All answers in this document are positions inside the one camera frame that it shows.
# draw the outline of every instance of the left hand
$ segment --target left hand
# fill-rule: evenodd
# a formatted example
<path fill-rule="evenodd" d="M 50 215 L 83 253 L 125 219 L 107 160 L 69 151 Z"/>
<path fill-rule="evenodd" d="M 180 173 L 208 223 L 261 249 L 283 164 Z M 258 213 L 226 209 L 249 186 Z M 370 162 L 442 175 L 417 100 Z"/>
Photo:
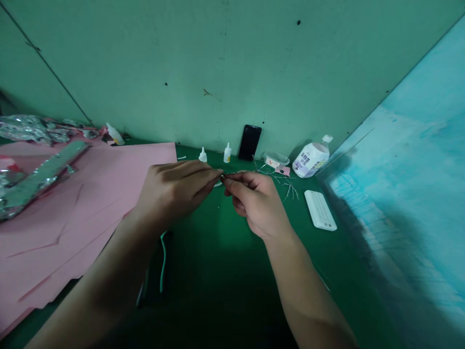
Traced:
<path fill-rule="evenodd" d="M 222 174 L 199 160 L 150 166 L 131 216 L 143 227 L 167 229 L 194 211 Z"/>

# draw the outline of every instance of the plastic bottle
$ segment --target plastic bottle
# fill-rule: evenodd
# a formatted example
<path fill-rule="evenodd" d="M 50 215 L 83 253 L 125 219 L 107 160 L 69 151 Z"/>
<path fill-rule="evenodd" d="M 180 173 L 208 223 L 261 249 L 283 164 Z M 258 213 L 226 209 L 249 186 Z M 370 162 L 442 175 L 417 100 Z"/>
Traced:
<path fill-rule="evenodd" d="M 310 143 L 304 146 L 299 156 L 292 163 L 292 169 L 300 178 L 312 177 L 329 159 L 328 143 L 333 140 L 330 135 L 323 137 L 323 143 Z"/>
<path fill-rule="evenodd" d="M 118 145 L 123 145 L 124 139 L 121 137 L 120 133 L 109 123 L 107 123 L 107 127 L 108 127 L 108 133 L 110 134 L 110 137 L 113 138 L 115 143 Z"/>
<path fill-rule="evenodd" d="M 199 160 L 201 162 L 207 162 L 207 154 L 205 153 L 205 149 L 202 147 L 202 152 L 199 155 Z"/>
<path fill-rule="evenodd" d="M 228 146 L 224 149 L 223 161 L 226 163 L 231 161 L 231 148 L 229 148 L 229 142 Z"/>

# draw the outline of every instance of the white glue bottle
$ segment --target white glue bottle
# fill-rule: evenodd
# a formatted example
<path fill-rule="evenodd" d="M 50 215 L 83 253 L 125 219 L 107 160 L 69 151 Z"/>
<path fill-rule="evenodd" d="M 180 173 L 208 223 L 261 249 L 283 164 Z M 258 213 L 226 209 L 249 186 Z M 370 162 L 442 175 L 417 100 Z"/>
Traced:
<path fill-rule="evenodd" d="M 300 178 L 312 177 L 329 159 L 328 143 L 333 140 L 330 135 L 323 137 L 323 143 L 310 143 L 304 146 L 299 156 L 292 163 L 292 169 Z"/>
<path fill-rule="evenodd" d="M 231 161 L 231 148 L 229 148 L 229 142 L 228 146 L 224 149 L 223 161 L 226 163 Z"/>
<path fill-rule="evenodd" d="M 199 155 L 199 160 L 201 162 L 207 162 L 207 154 L 205 153 L 205 149 L 202 147 L 202 152 Z"/>
<path fill-rule="evenodd" d="M 115 143 L 118 145 L 123 145 L 124 139 L 121 137 L 120 133 L 109 123 L 107 123 L 107 127 L 108 127 L 108 133 L 110 134 L 110 137 L 113 138 Z"/>

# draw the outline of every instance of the plastic lid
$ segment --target plastic lid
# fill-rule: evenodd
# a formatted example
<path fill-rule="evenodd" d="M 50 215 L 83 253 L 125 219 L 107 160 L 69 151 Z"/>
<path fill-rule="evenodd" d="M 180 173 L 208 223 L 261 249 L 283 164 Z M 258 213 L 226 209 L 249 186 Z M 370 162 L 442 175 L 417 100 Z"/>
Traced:
<path fill-rule="evenodd" d="M 330 136 L 330 135 L 324 135 L 323 136 L 323 141 L 325 142 L 331 142 L 333 140 L 333 136 Z"/>

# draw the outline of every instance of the wall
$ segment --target wall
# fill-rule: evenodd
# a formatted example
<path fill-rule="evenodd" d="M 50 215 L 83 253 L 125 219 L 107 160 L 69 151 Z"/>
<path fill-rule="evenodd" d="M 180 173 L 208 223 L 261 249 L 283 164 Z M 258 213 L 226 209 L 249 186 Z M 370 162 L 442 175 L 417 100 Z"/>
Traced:
<path fill-rule="evenodd" d="M 465 17 L 317 178 L 411 348 L 465 343 Z"/>
<path fill-rule="evenodd" d="M 465 11 L 464 0 L 1 2 L 97 126 L 235 153 L 252 124 L 257 153 L 286 155 L 326 133 L 336 149 Z"/>
<path fill-rule="evenodd" d="M 0 7 L 0 91 L 22 113 L 87 122 L 57 79 Z M 0 96 L 1 110 L 15 112 Z"/>

